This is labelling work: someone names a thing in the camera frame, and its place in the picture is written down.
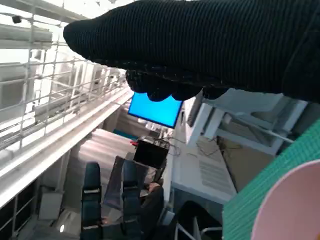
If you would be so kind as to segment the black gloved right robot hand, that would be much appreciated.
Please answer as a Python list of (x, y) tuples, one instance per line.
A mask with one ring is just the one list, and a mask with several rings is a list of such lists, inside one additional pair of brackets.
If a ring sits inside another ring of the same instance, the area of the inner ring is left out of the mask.
[(320, 101), (317, 0), (139, 0), (63, 30), (85, 59), (125, 70), (153, 102), (229, 89)]

